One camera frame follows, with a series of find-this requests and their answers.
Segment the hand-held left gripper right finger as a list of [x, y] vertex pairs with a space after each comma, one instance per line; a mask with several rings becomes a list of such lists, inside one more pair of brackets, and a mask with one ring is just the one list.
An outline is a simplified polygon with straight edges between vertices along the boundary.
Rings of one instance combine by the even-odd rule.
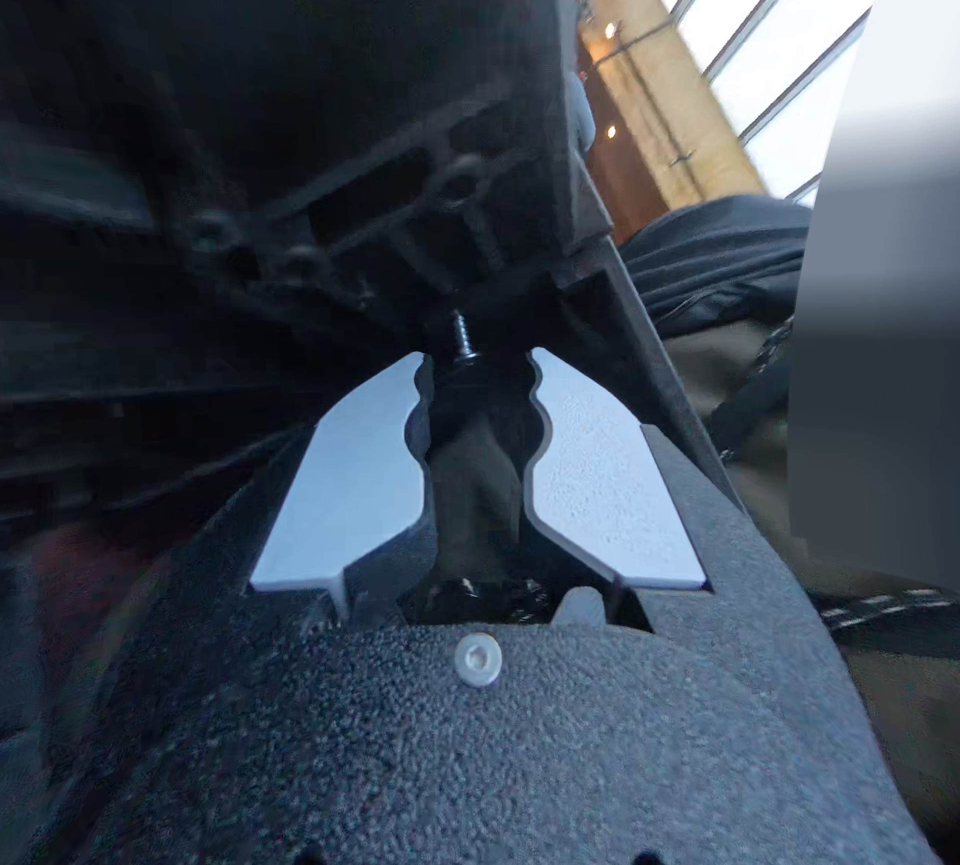
[[528, 359], [543, 424], [523, 480], [529, 523], [606, 582], [701, 591], [708, 577], [640, 420], [551, 351]]

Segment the metal screw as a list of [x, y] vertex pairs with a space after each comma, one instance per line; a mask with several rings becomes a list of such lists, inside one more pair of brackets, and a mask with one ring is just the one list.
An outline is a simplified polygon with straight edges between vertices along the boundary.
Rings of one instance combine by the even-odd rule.
[[474, 347], [467, 318], [460, 309], [451, 312], [453, 346], [449, 367], [452, 371], [477, 371], [482, 364], [482, 355]]

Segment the black ribbed plastic furniture panel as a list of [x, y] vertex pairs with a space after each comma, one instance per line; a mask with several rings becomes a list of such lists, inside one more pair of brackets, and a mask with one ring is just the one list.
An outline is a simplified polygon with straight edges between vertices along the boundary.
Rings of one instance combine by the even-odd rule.
[[511, 348], [545, 332], [738, 503], [574, 157], [559, 238], [531, 114], [483, 84], [260, 209], [168, 222], [103, 155], [2, 123], [2, 541], [249, 472], [361, 374], [451, 354], [456, 307]]

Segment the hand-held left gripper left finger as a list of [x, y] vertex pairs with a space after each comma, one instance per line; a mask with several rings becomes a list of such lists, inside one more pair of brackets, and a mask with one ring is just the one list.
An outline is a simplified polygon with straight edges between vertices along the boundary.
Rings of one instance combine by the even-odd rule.
[[350, 619], [362, 595], [390, 601], [429, 571], [432, 398], [432, 361], [413, 351], [324, 412], [251, 572], [255, 592], [325, 592]]

